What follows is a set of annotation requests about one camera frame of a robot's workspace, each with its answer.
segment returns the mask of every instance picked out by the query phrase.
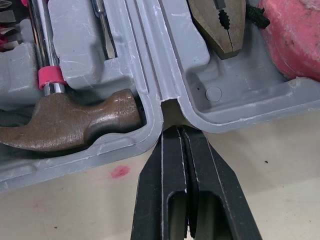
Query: tool case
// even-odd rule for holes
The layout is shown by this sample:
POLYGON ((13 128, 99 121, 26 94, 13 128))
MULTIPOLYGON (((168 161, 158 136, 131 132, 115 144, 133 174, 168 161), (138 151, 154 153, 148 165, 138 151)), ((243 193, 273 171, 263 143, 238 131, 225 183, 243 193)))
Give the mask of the tool case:
MULTIPOLYGON (((176 99, 191 125, 210 133, 320 108, 320 83, 305 77, 287 81, 249 22, 238 56, 220 60, 193 24, 186 0, 104 0, 104 5, 117 55, 108 60, 90 0, 48 2, 62 74, 69 94, 84 105, 130 89, 144 125, 59 156, 1 144, 0 192, 146 152, 161 135, 161 103, 167 100, 176 99)), ((22 20, 19 28, 22 43, 0 53, 0 125, 5 127, 28 123, 43 96, 30 21, 22 20)))

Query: hammer head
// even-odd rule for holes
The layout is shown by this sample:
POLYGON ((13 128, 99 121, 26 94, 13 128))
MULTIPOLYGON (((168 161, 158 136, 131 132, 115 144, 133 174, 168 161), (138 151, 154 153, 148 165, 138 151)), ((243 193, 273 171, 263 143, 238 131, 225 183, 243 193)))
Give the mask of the hammer head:
POLYGON ((92 144, 107 133, 127 133, 141 127, 129 89, 114 93, 96 106, 83 106, 65 93, 41 98, 32 118, 20 127, 0 127, 0 143, 37 152, 59 152, 92 144))

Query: white surface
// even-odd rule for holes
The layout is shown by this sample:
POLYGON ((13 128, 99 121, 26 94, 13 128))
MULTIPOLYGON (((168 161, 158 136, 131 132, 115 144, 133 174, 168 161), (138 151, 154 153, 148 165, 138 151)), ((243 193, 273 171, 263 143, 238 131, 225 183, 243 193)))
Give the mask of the white surface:
MULTIPOLYGON (((166 113, 175 108, 164 111, 176 124, 177 114, 166 113)), ((320 111, 206 134, 237 174, 264 240, 320 239, 319 123, 320 111)), ((129 240, 150 154, 1 194, 0 239, 129 240), (130 172, 114 179, 117 166, 130 172)))

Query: black cord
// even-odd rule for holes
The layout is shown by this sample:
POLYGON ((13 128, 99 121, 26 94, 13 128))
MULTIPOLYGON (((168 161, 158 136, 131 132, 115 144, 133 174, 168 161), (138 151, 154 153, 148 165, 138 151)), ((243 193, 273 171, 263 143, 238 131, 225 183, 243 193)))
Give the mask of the black cord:
POLYGON ((245 18, 257 25, 260 29, 265 29, 270 24, 268 18, 264 16, 265 9, 260 9, 255 6, 251 6, 250 4, 246 5, 245 8, 245 18))

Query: pliers head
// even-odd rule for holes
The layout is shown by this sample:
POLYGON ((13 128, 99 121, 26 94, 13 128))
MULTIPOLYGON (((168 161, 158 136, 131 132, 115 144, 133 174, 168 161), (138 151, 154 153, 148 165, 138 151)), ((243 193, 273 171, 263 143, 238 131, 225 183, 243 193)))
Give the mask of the pliers head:
POLYGON ((236 56, 245 32, 245 0, 188 0, 193 21, 221 59, 236 56))

